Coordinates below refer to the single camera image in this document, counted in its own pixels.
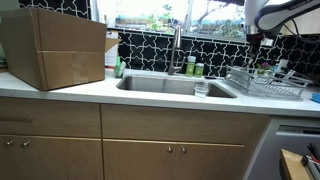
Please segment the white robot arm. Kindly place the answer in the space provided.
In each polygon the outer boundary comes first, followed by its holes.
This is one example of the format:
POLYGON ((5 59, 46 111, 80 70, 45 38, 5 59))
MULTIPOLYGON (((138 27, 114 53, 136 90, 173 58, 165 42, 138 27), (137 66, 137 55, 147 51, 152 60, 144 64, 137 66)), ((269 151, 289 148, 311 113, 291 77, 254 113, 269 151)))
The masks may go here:
POLYGON ((282 26, 320 7, 320 0, 244 0, 245 34, 251 45, 274 39, 282 26))

